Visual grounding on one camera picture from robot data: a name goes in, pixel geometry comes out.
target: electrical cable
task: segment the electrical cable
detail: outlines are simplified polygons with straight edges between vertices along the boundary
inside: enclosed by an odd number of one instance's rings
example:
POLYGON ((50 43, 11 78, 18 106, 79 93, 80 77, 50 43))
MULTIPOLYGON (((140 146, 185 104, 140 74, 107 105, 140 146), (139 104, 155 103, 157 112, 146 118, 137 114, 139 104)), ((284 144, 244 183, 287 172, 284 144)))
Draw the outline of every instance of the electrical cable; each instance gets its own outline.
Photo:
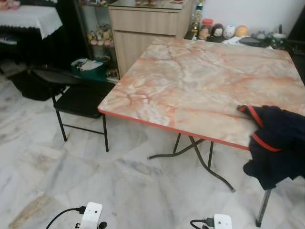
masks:
POLYGON ((201 229, 200 227, 196 226, 194 223, 196 222, 199 222, 199 223, 203 223, 203 220, 202 219, 194 219, 194 220, 191 220, 190 224, 193 228, 196 228, 196 229, 201 229))
POLYGON ((190 224, 193 228, 196 228, 196 229, 201 229, 200 227, 196 226, 194 223, 204 223, 206 225, 203 225, 202 226, 202 229, 209 229, 209 227, 214 227, 214 219, 213 218, 206 218, 206 219, 194 219, 194 220, 191 220, 190 224))
POLYGON ((86 207, 85 206, 81 206, 80 208, 69 208, 67 210, 62 211, 61 213, 59 213, 57 216, 55 216, 51 222, 47 225, 46 229, 49 229, 49 227, 51 226, 51 224, 59 217, 61 216, 63 213, 66 213, 68 211, 78 211, 80 214, 84 214, 86 207))

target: chair leg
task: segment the chair leg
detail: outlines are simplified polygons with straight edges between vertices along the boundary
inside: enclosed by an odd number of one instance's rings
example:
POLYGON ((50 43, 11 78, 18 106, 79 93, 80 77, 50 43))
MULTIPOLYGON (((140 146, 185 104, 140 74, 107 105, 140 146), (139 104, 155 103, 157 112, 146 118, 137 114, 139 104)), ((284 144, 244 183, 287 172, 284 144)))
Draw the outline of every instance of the chair leg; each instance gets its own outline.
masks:
POLYGON ((269 200, 271 191, 272 191, 272 189, 269 189, 269 190, 265 191, 265 195, 264 195, 264 198, 263 198, 261 209, 259 210, 258 216, 256 218, 256 226, 258 228, 260 228, 261 225, 262 225, 262 220, 263 220, 266 208, 267 208, 267 204, 268 204, 268 200, 269 200))
POLYGON ((106 126, 105 114, 102 114, 102 118, 103 118, 103 126, 104 126, 105 147, 106 147, 106 152, 108 152, 109 148, 108 148, 108 136, 107 136, 107 126, 106 126))
POLYGON ((67 137, 66 137, 65 130, 63 129, 63 124, 62 124, 62 121, 61 121, 61 116, 59 114, 59 111, 56 111, 56 115, 57 115, 57 118, 58 118, 59 126, 61 127, 61 133, 62 133, 62 136, 63 136, 63 140, 66 142, 67 137))

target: table leg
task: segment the table leg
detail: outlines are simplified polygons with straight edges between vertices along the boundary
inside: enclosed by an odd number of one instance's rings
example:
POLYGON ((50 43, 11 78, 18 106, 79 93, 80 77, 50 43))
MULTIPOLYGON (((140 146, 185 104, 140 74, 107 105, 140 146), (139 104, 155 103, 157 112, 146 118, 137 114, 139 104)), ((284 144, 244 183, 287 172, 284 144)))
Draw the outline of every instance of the table leg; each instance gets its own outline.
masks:
MULTIPOLYGON (((151 160, 151 159, 158 158, 158 157, 174 157, 174 156, 179 156, 179 155, 185 153, 186 151, 190 150, 193 147, 193 145, 190 145, 190 146, 184 148, 183 150, 180 150, 179 152, 176 152, 178 144, 179 144, 180 137, 181 137, 181 134, 178 134, 178 137, 177 137, 177 140, 176 140, 176 143, 175 143, 175 147, 173 149, 173 153, 172 154, 157 154, 157 155, 149 156, 147 159, 151 160)), ((204 141, 203 139, 199 139, 198 141, 195 142, 195 144, 198 145, 198 144, 200 144, 203 141, 204 141)))
POLYGON ((269 200, 271 191, 272 191, 272 189, 269 189, 269 190, 265 191, 265 195, 264 195, 264 198, 263 198, 261 209, 259 210, 258 216, 256 218, 256 222, 255 222, 255 224, 258 228, 260 228, 261 225, 262 225, 262 220, 263 220, 266 208, 267 208, 267 204, 268 204, 268 200, 269 200))
POLYGON ((232 187, 232 185, 226 179, 224 179, 222 176, 220 176, 217 173, 210 170, 210 168, 205 164, 194 138, 192 136, 189 136, 189 138, 190 138, 190 141, 192 143, 192 146, 193 146, 194 150, 196 151, 196 154, 199 158, 199 161, 201 162, 201 164, 205 168, 205 170, 208 171, 210 174, 212 174, 214 177, 216 177, 216 178, 220 179, 222 182, 224 182, 231 189, 232 192, 235 192, 235 189, 232 187))
POLYGON ((213 146, 214 146, 214 142, 211 142, 211 145, 210 145, 210 154, 209 154, 209 162, 208 162, 208 168, 211 168, 212 154, 213 154, 213 146))

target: lace tablecloth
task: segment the lace tablecloth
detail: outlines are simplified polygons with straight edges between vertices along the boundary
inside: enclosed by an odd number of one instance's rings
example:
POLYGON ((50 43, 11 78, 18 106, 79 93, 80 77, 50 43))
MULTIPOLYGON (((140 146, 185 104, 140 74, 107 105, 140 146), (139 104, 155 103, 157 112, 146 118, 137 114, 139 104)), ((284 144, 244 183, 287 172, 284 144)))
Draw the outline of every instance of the lace tablecloth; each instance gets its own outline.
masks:
POLYGON ((0 11, 0 26, 34 27, 46 38, 61 27, 62 22, 54 7, 20 6, 18 10, 0 11))

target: black frame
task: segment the black frame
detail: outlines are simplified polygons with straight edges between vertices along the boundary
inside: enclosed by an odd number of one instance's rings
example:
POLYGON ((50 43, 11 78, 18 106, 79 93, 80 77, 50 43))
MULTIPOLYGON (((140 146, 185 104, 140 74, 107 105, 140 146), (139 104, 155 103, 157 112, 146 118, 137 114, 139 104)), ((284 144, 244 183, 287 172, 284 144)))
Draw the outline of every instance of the black frame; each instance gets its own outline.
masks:
MULTIPOLYGON (((54 93, 53 93, 51 88, 50 88, 50 93, 51 93, 51 96, 52 96, 53 105, 55 105, 56 99, 55 99, 55 95, 54 95, 54 93)), ((98 132, 98 131, 94 131, 94 130, 89 130, 89 129, 81 128, 81 127, 78 127, 78 126, 64 124, 64 123, 62 123, 61 115, 59 113, 59 110, 55 109, 55 111, 56 111, 56 115, 57 115, 57 118, 58 118, 59 126, 61 128, 62 137, 63 137, 63 140, 65 142, 68 140, 68 138, 66 136, 66 133, 65 133, 65 130, 64 130, 63 127, 67 126, 67 127, 74 128, 74 129, 79 129, 79 130, 84 130, 84 131, 88 131, 88 132, 104 135, 106 152, 109 152, 108 136, 107 136, 107 126, 106 126, 106 115, 105 114, 102 114, 104 132, 98 132)))

